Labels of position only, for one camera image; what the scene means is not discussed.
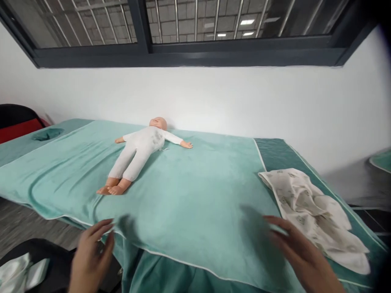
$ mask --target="finger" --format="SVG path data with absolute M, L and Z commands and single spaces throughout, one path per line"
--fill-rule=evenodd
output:
M 101 254 L 101 259 L 99 262 L 99 269 L 102 273 L 105 273 L 111 263 L 111 259 L 113 257 L 113 249 L 114 249 L 114 231 L 109 233 L 109 236 L 106 239 L 105 248 Z
M 107 231 L 109 231 L 113 227 L 114 227 L 114 224 L 109 224 L 109 225 L 103 226 L 98 231 L 96 231 L 93 235 L 91 235 L 89 239 L 93 242 L 96 242 L 100 238 L 102 238 L 103 234 L 105 234 Z
M 264 219 L 268 223 L 284 229 L 288 233 L 290 241 L 294 241 L 295 245 L 306 248 L 308 248 L 309 245 L 312 245 L 303 233 L 301 233 L 291 222 L 275 216 L 264 216 Z
M 281 250 L 293 269 L 300 268 L 304 264 L 304 260 L 290 247 L 288 237 L 284 237 L 284 235 L 273 231 L 271 232 L 270 238 Z
M 96 231 L 98 231 L 100 228 L 102 228 L 103 226 L 109 225 L 112 221 L 113 219 L 107 219 L 107 220 L 102 220 L 100 222 L 97 222 L 95 225 L 89 227 L 84 233 L 87 236 L 90 236 L 94 234 Z

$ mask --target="dark window frame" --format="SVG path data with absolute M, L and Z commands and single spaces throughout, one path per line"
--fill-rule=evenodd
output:
M 376 26 L 350 2 L 328 35 L 153 44 L 144 0 L 128 0 L 136 44 L 39 49 L 8 4 L 0 21 L 37 68 L 342 66 Z

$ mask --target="doll leg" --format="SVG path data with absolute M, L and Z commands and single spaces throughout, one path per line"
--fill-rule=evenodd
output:
M 109 187 L 108 190 L 112 195 L 123 194 L 134 180 L 138 177 L 141 169 L 144 167 L 148 158 L 152 153 L 148 151 L 137 151 L 130 165 L 126 168 L 123 173 L 121 181 L 117 186 Z
M 122 150 L 118 159 L 115 161 L 113 168 L 109 173 L 105 186 L 100 188 L 97 193 L 102 195 L 109 195 L 109 187 L 116 186 L 119 183 L 119 179 L 122 178 L 122 174 L 129 166 L 130 160 L 133 158 L 136 152 L 136 147 L 130 143 L 126 143 L 125 148 Z

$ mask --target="doll hand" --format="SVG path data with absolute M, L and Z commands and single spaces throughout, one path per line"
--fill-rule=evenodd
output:
M 192 149 L 193 148 L 193 145 L 191 144 L 191 142 L 185 142 L 184 140 L 182 140 L 180 142 L 180 146 L 184 147 L 184 148 L 187 148 L 187 149 Z
M 125 141 L 123 140 L 123 138 L 117 138 L 117 139 L 115 140 L 115 143 L 122 143 L 122 142 L 125 142 Z

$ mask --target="doll arm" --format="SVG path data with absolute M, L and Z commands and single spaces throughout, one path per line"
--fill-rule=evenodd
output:
M 185 142 L 183 139 L 173 135 L 172 133 L 163 130 L 163 137 L 164 139 L 174 143 L 174 144 L 179 144 L 181 147 L 191 149 L 193 145 L 190 142 Z
M 115 140 L 115 143 L 122 143 L 122 142 L 125 142 L 125 141 L 129 141 L 131 135 L 132 135 L 132 133 L 126 134 L 126 135 L 124 135 L 123 137 L 117 138 L 117 139 Z

